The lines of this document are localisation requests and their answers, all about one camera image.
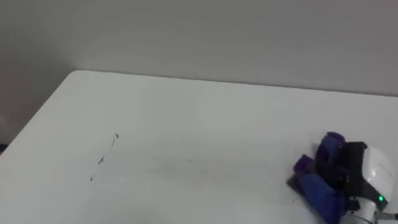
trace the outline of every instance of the white table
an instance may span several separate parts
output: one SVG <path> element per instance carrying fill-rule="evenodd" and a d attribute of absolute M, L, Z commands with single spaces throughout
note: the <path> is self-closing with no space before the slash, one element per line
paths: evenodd
<path fill-rule="evenodd" d="M 0 223 L 316 223 L 285 180 L 331 130 L 397 162 L 398 98 L 76 71 L 0 157 Z"/>

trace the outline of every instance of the white robot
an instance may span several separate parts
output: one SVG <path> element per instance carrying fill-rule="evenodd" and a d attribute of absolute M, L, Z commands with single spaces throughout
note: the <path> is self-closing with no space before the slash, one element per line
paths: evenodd
<path fill-rule="evenodd" d="M 339 160 L 350 172 L 346 191 L 359 207 L 349 210 L 341 224 L 375 224 L 379 220 L 398 220 L 398 214 L 382 212 L 392 198 L 396 170 L 380 150 L 365 144 L 341 150 Z"/>

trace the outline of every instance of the scratch mark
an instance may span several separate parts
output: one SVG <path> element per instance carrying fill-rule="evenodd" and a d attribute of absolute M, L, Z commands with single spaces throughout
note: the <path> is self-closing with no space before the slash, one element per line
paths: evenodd
<path fill-rule="evenodd" d="M 105 155 L 99 160 L 98 165 L 100 165 L 102 162 L 104 162 L 104 158 L 105 158 Z"/>
<path fill-rule="evenodd" d="M 113 147 L 114 142 L 115 142 L 116 139 L 119 139 L 119 134 L 118 134 L 118 133 L 114 133 L 114 137 L 113 137 L 113 140 L 112 140 L 111 147 L 108 149 L 108 151 L 105 153 L 105 155 L 103 155 L 102 158 L 98 161 L 97 166 L 104 162 L 104 158 L 105 158 L 106 154 L 109 153 L 109 151 L 112 149 L 112 147 Z M 90 181 L 93 181 L 93 177 L 96 175 L 97 170 L 98 170 L 98 169 L 96 169 L 96 170 L 94 171 L 93 175 L 91 175 Z"/>

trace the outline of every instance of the white wall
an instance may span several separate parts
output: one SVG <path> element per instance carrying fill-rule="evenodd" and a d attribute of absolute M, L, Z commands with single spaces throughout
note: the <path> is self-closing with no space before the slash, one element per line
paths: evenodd
<path fill-rule="evenodd" d="M 15 136 L 75 68 L 398 95 L 396 0 L 0 3 Z"/>

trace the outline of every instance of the table surface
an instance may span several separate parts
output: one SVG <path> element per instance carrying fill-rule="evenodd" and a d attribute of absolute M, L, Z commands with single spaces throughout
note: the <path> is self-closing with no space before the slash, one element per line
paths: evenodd
<path fill-rule="evenodd" d="M 0 157 L 0 223 L 318 223 L 285 184 L 294 162 L 327 131 L 396 162 L 397 114 L 393 97 L 75 71 Z"/>

